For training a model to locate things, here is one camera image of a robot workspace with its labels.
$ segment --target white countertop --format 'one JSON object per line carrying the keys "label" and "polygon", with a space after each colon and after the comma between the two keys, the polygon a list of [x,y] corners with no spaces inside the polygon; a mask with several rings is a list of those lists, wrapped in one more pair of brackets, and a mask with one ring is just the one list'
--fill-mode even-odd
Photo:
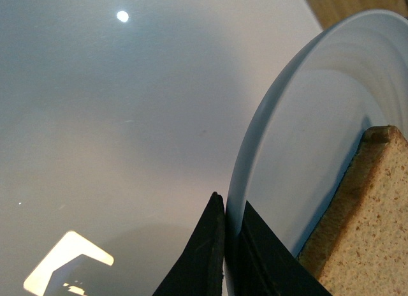
{"label": "white countertop", "polygon": [[69,230],[151,295],[321,31],[304,0],[0,0],[0,15],[1,295],[30,295]]}

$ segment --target glossy surface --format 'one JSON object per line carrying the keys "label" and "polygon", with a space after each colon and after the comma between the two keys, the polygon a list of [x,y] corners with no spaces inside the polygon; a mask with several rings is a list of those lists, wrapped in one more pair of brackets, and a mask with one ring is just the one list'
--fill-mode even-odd
{"label": "glossy surface", "polygon": [[237,239],[248,199],[297,255],[327,208],[364,130],[408,134],[408,21],[355,15],[311,41],[273,83],[249,126],[229,188]]}
{"label": "glossy surface", "polygon": [[115,259],[91,279],[151,295],[320,32],[304,0],[0,0],[0,15],[0,295],[28,295],[69,230]]}

